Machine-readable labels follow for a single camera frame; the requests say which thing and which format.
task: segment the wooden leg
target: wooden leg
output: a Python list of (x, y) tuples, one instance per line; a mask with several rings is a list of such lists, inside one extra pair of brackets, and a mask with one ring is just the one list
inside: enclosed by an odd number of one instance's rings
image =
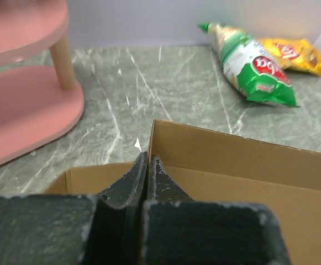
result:
[(50, 53), (54, 62), (57, 78), (63, 90), (73, 89), (76, 84), (72, 66), (70, 48), (67, 35), (50, 47)]

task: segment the shelf tier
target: shelf tier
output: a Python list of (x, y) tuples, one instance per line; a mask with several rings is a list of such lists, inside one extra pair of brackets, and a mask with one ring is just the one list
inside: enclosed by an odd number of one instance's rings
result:
[(53, 67), (1, 72), (0, 165), (67, 133), (83, 108), (80, 84), (61, 90)]
[(66, 0), (0, 0), (0, 66), (46, 50), (68, 25)]

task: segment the cardboard box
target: cardboard box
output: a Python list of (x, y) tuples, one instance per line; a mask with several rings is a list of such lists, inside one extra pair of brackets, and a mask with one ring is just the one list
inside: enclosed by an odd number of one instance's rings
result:
[(44, 194), (97, 194), (128, 172), (133, 162), (72, 167), (43, 191)]
[[(149, 154), (193, 199), (266, 204), (292, 264), (321, 264), (321, 153), (155, 120)], [(97, 193), (131, 163), (72, 168), (47, 193)]]

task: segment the marble floor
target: marble floor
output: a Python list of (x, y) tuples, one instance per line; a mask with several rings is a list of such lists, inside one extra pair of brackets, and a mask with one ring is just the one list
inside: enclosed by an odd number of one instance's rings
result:
[[(152, 121), (179, 123), (321, 152), (321, 77), (289, 73), (301, 108), (250, 103), (207, 46), (76, 49), (85, 111), (66, 135), (0, 166), (0, 194), (38, 193), (69, 167), (131, 161)], [(0, 67), (52, 65), (47, 52)]]

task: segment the red logo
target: red logo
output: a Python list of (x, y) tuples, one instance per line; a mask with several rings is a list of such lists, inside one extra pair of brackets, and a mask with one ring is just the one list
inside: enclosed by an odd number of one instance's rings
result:
[(258, 72), (258, 74), (267, 74), (278, 81), (281, 81), (285, 84), (290, 84), (288, 77), (285, 75), (285, 73), (280, 69), (280, 67), (271, 59), (264, 57), (264, 56), (258, 56), (256, 57), (252, 65), (254, 66), (254, 70)]
[(275, 89), (275, 85), (266, 86), (264, 84), (257, 84), (256, 90), (265, 91), (271, 93)]
[(297, 53), (295, 49), (290, 45), (282, 45), (279, 43), (273, 43), (273, 45), (275, 45), (280, 50), (281, 57), (283, 59), (287, 59), (291, 61), (300, 56), (300, 54)]

